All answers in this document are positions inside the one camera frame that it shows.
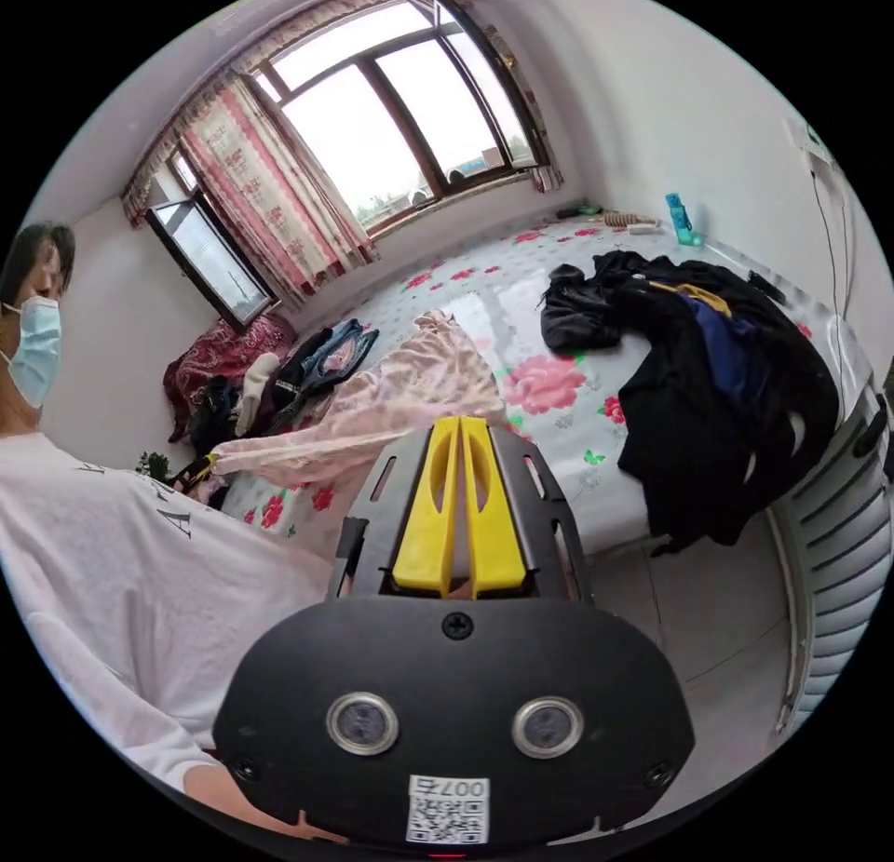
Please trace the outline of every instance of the qr code sticker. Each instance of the qr code sticker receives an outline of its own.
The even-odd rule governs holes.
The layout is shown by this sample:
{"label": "qr code sticker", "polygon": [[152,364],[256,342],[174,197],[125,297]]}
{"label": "qr code sticker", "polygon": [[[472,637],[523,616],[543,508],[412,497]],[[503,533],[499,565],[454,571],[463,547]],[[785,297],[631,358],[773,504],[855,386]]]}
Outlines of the qr code sticker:
{"label": "qr code sticker", "polygon": [[410,782],[407,842],[487,843],[488,779],[428,778]]}

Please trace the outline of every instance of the cyan water bottle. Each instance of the cyan water bottle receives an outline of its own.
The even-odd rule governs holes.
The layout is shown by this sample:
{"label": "cyan water bottle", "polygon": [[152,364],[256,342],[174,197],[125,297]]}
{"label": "cyan water bottle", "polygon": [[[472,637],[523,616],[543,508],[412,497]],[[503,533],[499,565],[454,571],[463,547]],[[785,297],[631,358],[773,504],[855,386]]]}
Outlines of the cyan water bottle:
{"label": "cyan water bottle", "polygon": [[673,229],[677,234],[677,241],[681,245],[690,245],[695,247],[701,244],[701,236],[697,232],[692,231],[692,223],[689,221],[689,214],[680,200],[680,196],[675,192],[665,195],[664,200],[668,202],[670,208],[670,219],[673,221]]}

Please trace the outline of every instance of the surgical mask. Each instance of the surgical mask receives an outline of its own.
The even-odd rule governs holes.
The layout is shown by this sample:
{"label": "surgical mask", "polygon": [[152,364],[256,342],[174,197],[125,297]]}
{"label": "surgical mask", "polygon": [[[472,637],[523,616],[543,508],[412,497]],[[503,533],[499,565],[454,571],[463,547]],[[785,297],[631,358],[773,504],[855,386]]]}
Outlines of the surgical mask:
{"label": "surgical mask", "polygon": [[32,409],[40,409],[49,388],[56,380],[61,354],[62,326],[59,305],[44,297],[31,297],[21,310],[4,303],[19,314],[19,346],[12,358],[0,351],[7,361],[9,377],[21,398]]}

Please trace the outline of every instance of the bed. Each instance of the bed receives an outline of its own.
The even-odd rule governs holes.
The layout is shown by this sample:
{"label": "bed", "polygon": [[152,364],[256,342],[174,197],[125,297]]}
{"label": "bed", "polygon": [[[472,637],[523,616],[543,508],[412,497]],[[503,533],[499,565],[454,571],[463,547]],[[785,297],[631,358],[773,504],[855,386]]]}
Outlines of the bed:
{"label": "bed", "polygon": [[[332,320],[355,317],[381,332],[366,367],[406,338],[421,313],[440,309],[453,315],[491,366],[511,429],[537,443],[549,462],[589,554],[648,537],[641,486],[617,467],[626,437],[617,393],[647,355],[649,344],[627,332],[618,348],[555,357],[540,336],[538,304],[550,270],[571,263],[589,275],[592,257],[612,249],[636,250],[650,260],[661,255],[676,263],[698,259],[742,276],[754,270],[769,279],[786,294],[787,315],[811,339],[833,375],[840,375],[842,422],[854,411],[871,367],[846,323],[744,254],[714,242],[682,248],[668,231],[633,236],[606,227],[598,218],[516,224],[420,264],[332,314]],[[293,427],[312,417],[303,413]],[[326,486],[280,488],[240,474],[223,510],[259,530],[281,536],[300,533],[303,545],[310,541],[314,550],[330,555],[362,479],[362,474],[349,474]]]}

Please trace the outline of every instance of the ceiling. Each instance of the ceiling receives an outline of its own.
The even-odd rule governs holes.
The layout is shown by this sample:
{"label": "ceiling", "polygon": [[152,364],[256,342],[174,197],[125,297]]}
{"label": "ceiling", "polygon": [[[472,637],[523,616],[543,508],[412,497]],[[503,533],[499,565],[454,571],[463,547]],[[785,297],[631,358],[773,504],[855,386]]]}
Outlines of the ceiling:
{"label": "ceiling", "polygon": [[316,1],[241,0],[160,49],[72,139],[26,222],[77,222],[119,195],[157,132],[204,78],[252,38]]}

